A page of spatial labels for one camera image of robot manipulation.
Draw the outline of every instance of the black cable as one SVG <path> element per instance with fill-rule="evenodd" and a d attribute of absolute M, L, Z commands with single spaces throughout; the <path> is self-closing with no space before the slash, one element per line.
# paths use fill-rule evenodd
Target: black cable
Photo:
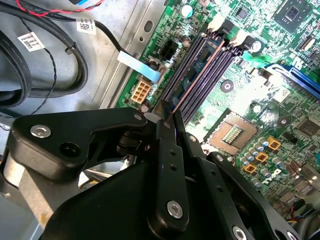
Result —
<path fill-rule="evenodd" d="M 28 26 L 28 24 L 22 19 L 20 18 L 21 22 L 23 23 L 23 25 L 26 27 L 26 29 L 28 29 L 29 32 L 33 32 L 32 29 Z M 52 65 L 53 65 L 53 72 L 54 72 L 54 75 L 53 75 L 53 84 L 52 84 L 52 87 L 50 89 L 50 91 L 48 92 L 48 94 L 45 96 L 45 99 L 43 100 L 43 102 L 41 103 L 41 105 L 31 113 L 31 115 L 34 115 L 36 114 L 48 101 L 48 98 L 50 97 L 50 94 L 54 91 L 55 89 L 55 86 L 57 84 L 57 67 L 56 67 L 56 62 L 55 62 L 55 59 L 54 59 L 54 56 L 51 54 L 51 52 L 47 49 L 47 48 L 44 48 L 43 50 L 45 50 L 50 58 L 51 58 L 51 61 L 52 61 Z"/>
<path fill-rule="evenodd" d="M 67 46 L 67 49 L 74 54 L 78 63 L 78 75 L 76 80 L 73 82 L 71 86 L 68 88 L 55 88 L 53 92 L 50 94 L 50 98 L 58 98 L 65 95 L 70 95 L 77 93 L 80 91 L 88 81 L 88 66 L 86 60 L 83 55 L 79 51 L 79 49 L 72 48 L 74 46 L 74 41 L 55 23 L 53 23 L 49 19 L 39 18 L 30 15 L 27 12 L 21 11 L 19 8 L 11 6 L 7 3 L 0 1 L 0 12 L 7 13 L 18 18 L 24 19 L 28 22 L 31 22 L 39 27 L 43 28 L 47 32 L 54 35 L 57 39 L 59 39 L 64 45 Z M 48 95 L 48 92 L 51 89 L 49 88 L 32 88 L 28 97 L 30 98 L 45 98 Z"/>
<path fill-rule="evenodd" d="M 0 54 L 11 65 L 21 86 L 19 90 L 0 91 L 0 108 L 16 107 L 31 93 L 31 73 L 22 54 L 2 31 L 0 31 Z"/>
<path fill-rule="evenodd" d="M 6 2 L 10 5 L 16 6 L 16 1 L 15 0 L 0 0 L 0 2 Z M 46 9 L 43 9 L 41 7 L 38 7 L 36 5 L 33 5 L 29 2 L 20 0 L 21 5 L 25 8 L 28 9 L 30 11 L 33 11 L 35 13 L 43 13 L 43 12 L 47 12 Z M 62 16 L 56 13 L 49 13 L 45 18 L 47 19 L 51 19 L 51 20 L 56 20 L 56 21 L 60 21 L 60 22 L 75 22 L 76 19 L 68 17 L 68 16 Z M 112 42 L 112 44 L 114 45 L 114 47 L 120 52 L 123 51 L 126 54 L 130 55 L 123 47 L 121 47 L 121 45 L 119 44 L 119 42 L 117 41 L 117 39 L 115 38 L 115 36 L 112 34 L 112 32 L 105 26 L 103 25 L 101 22 L 99 21 L 94 21 L 95 26 L 100 29 Z"/>

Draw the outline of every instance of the chipset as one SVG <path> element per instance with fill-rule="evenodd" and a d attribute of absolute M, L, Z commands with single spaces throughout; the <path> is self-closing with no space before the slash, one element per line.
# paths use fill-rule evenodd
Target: chipset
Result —
<path fill-rule="evenodd" d="M 288 33 L 293 33 L 312 10 L 306 0 L 286 0 L 273 16 Z"/>
<path fill-rule="evenodd" d="M 316 135 L 320 130 L 320 125 L 311 119 L 305 119 L 297 126 L 298 131 L 306 136 L 311 138 L 313 135 Z"/>
<path fill-rule="evenodd" d="M 224 116 L 213 129 L 208 142 L 221 151 L 235 155 L 256 135 L 258 126 L 229 109 Z"/>

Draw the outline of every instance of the green circuit board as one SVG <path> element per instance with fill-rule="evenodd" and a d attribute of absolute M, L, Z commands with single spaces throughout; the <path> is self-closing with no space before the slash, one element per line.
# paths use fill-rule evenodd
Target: green circuit board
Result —
<path fill-rule="evenodd" d="M 162 98 L 171 77 L 188 54 L 188 48 L 182 44 L 185 36 L 191 41 L 195 39 L 200 32 L 207 30 L 208 24 L 216 15 L 221 15 L 234 24 L 225 39 L 232 40 L 240 30 L 245 31 L 255 39 L 258 50 L 249 49 L 235 59 L 188 122 L 186 129 L 202 142 L 205 151 L 223 153 L 248 181 L 258 179 L 262 183 L 258 189 L 261 194 L 273 204 L 281 202 L 281 206 L 278 204 L 276 209 L 286 215 L 294 201 L 301 198 L 301 195 L 312 192 L 314 188 L 299 172 L 292 173 L 285 166 L 294 160 L 299 166 L 307 163 L 320 171 L 320 106 L 315 97 L 287 78 L 279 77 L 269 82 L 260 73 L 270 64 L 294 66 L 311 80 L 320 83 L 320 2 L 210 0 L 205 4 L 206 2 L 208 1 L 168 1 L 140 57 L 145 63 L 156 60 L 166 67 L 161 81 L 150 83 L 150 91 L 145 98 L 148 108 L 152 110 Z M 192 7 L 191 16 L 181 16 L 181 8 L 185 5 Z M 161 50 L 168 40 L 175 42 L 177 48 L 170 59 L 163 60 Z M 310 40 L 313 41 L 312 46 L 306 47 Z M 132 100 L 141 77 L 137 72 L 132 73 L 117 107 L 142 109 L 141 103 Z M 230 92 L 222 91 L 225 81 L 232 81 Z M 222 124 L 227 122 L 229 116 L 236 116 L 238 124 L 249 123 L 253 131 L 252 136 L 243 141 L 242 145 L 239 144 L 241 147 L 238 146 L 236 151 L 225 151 L 212 141 L 214 134 L 222 129 Z M 235 137 L 235 140 L 227 140 L 236 141 L 238 135 L 244 138 L 248 129 L 248 126 L 241 128 L 234 124 L 230 132 L 226 133 Z M 260 162 L 254 159 L 250 164 L 255 170 L 246 171 L 241 159 L 261 138 L 269 137 L 275 139 L 280 146 L 276 150 L 266 147 L 263 151 L 267 155 L 266 160 Z M 274 158 L 280 158 L 284 166 L 276 166 Z M 267 180 L 261 173 L 263 169 L 272 173 Z"/>

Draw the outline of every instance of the motherboard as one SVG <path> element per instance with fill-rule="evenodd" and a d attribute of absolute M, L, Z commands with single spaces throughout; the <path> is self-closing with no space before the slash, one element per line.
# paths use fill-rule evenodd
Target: motherboard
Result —
<path fill-rule="evenodd" d="M 320 2 L 169 0 L 117 107 L 180 110 L 284 217 L 320 191 Z"/>

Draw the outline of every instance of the screw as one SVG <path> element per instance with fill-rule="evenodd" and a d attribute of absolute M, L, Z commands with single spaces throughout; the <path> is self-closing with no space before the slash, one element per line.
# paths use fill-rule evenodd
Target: screw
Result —
<path fill-rule="evenodd" d="M 170 124 L 169 123 L 167 123 L 166 121 L 163 123 L 163 125 L 165 125 L 168 129 L 170 129 L 171 127 L 170 127 Z"/>
<path fill-rule="evenodd" d="M 247 240 L 247 237 L 246 237 L 244 231 L 242 231 L 242 229 L 240 227 L 233 226 L 232 232 L 237 240 Z"/>
<path fill-rule="evenodd" d="M 290 238 L 291 240 L 298 240 L 293 233 L 291 233 L 291 232 L 289 232 L 289 231 L 288 231 L 287 233 L 288 233 L 288 236 L 289 236 L 289 238 Z"/>
<path fill-rule="evenodd" d="M 220 162 L 223 162 L 224 161 L 224 159 L 223 159 L 223 157 L 222 156 L 220 156 L 220 155 L 215 155 L 215 157 L 220 161 Z"/>
<path fill-rule="evenodd" d="M 176 201 L 169 201 L 166 204 L 166 209 L 168 210 L 169 214 L 175 219 L 182 218 L 184 214 L 182 211 L 182 207 Z"/>
<path fill-rule="evenodd" d="M 44 125 L 34 125 L 30 129 L 30 133 L 37 138 L 44 139 L 51 135 L 51 130 Z"/>
<path fill-rule="evenodd" d="M 197 141 L 196 137 L 193 136 L 193 135 L 190 135 L 190 136 L 189 136 L 189 139 L 190 139 L 192 142 L 196 142 L 196 141 Z"/>
<path fill-rule="evenodd" d="M 138 114 L 135 114 L 135 115 L 133 115 L 136 119 L 138 119 L 138 120 L 142 120 L 142 117 L 140 116 L 140 115 L 138 115 Z"/>

